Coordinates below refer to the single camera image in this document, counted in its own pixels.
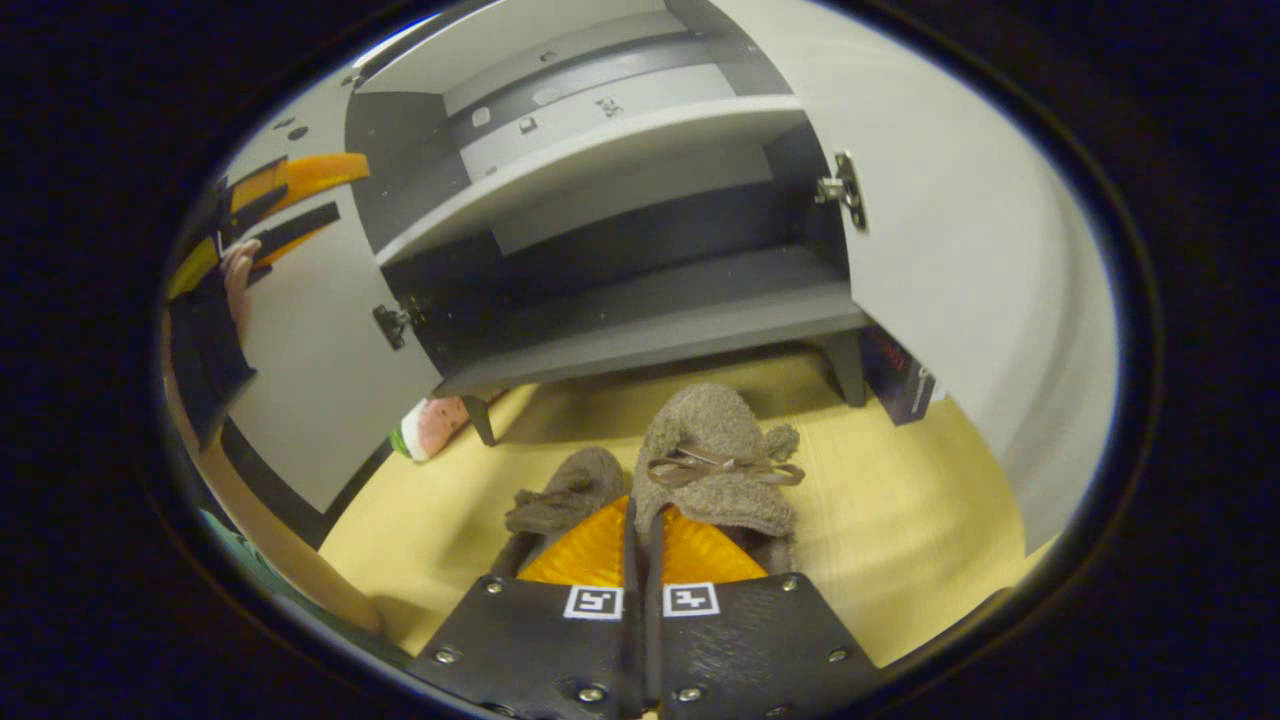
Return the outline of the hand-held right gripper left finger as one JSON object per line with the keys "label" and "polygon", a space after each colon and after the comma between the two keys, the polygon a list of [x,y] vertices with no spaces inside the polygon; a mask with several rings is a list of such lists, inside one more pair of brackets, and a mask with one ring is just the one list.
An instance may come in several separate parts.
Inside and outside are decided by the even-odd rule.
{"label": "hand-held right gripper left finger", "polygon": [[474,714],[637,719],[640,605],[623,497],[557,542],[512,534],[408,671]]}

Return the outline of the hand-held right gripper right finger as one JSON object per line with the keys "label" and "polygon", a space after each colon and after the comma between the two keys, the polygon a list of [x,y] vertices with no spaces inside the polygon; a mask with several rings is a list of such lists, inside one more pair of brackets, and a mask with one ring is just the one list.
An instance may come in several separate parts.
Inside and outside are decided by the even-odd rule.
{"label": "hand-held right gripper right finger", "polygon": [[801,573],[668,582],[677,544],[650,524],[645,700],[658,719],[824,719],[870,697],[883,678]]}

